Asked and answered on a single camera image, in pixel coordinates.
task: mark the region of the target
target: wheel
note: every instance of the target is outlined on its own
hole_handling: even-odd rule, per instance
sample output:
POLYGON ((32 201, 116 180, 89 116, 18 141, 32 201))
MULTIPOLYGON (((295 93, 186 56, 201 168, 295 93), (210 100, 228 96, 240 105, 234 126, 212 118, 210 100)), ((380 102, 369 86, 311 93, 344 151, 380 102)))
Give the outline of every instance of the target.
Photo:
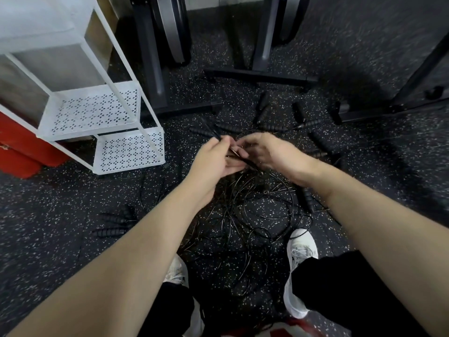
POLYGON ((280 0, 273 43, 287 44, 295 38, 310 0, 280 0))
POLYGON ((158 46, 164 46, 165 50, 171 54, 174 63, 187 65, 191 58, 192 39, 185 1, 150 0, 150 4, 156 25, 158 46))

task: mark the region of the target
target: black pants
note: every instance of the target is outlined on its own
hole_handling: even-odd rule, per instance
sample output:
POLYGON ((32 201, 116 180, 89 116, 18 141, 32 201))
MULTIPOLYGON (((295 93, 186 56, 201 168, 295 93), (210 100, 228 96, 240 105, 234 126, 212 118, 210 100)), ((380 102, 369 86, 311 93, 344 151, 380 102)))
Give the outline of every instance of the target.
MULTIPOLYGON (((351 330, 352 336, 428 336, 360 252, 306 259, 293 271, 292 285, 308 309, 351 330)), ((161 329, 161 336, 180 337, 193 309, 188 288, 163 283, 139 336, 161 329)))

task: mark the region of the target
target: white sneaker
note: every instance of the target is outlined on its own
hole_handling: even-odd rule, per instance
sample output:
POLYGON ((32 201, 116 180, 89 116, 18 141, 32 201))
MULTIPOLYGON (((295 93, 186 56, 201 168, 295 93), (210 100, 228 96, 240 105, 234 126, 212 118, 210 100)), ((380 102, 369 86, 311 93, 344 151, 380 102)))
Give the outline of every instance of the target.
MULTIPOLYGON (((171 262, 168 272, 165 275, 164 282, 170 282, 173 284, 180 284, 182 286, 188 287, 188 271, 187 266, 179 255, 175 255, 173 261, 171 262)), ((201 319, 201 314, 199 311, 199 303, 194 298, 194 311, 192 312, 192 317, 190 318, 190 327, 183 334, 184 337, 200 337, 204 331, 204 323, 201 319)))
POLYGON ((295 318, 302 319, 306 317, 309 310, 302 300, 293 294, 291 288, 291 272, 307 258, 318 259, 318 249, 310 232, 304 228, 296 229, 290 236, 294 238, 288 241, 287 256, 290 264, 290 276, 284 288, 284 304, 287 311, 295 318))

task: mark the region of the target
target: hand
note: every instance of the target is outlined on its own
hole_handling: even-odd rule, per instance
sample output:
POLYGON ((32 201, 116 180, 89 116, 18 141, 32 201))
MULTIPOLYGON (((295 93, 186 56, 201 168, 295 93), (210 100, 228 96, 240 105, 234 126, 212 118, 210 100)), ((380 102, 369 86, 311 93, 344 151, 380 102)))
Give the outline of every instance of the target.
POLYGON ((268 132, 256 132, 237 141, 249 153, 249 159, 262 169, 280 172, 290 181, 309 187, 309 176, 321 163, 299 151, 293 144, 268 132))
POLYGON ((232 137, 222 136, 221 141, 213 137, 199 149, 190 167, 185 181, 189 183, 190 188, 199 192, 200 208, 212 200, 215 186, 220 178, 246 167, 245 162, 227 157, 227 155, 232 156, 230 147, 241 157, 248 157, 248 153, 238 147, 232 137))

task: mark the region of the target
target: leg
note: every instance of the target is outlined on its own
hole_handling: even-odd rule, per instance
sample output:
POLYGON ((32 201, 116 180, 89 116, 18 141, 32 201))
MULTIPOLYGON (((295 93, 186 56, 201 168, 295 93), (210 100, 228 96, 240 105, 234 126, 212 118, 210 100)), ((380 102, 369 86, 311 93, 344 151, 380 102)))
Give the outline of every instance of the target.
POLYGON ((175 255, 138 336, 199 337, 203 329, 199 304, 188 288, 187 267, 175 255))
POLYGON ((292 290, 305 306, 358 335, 426 336, 359 251, 307 258, 292 272, 292 290))

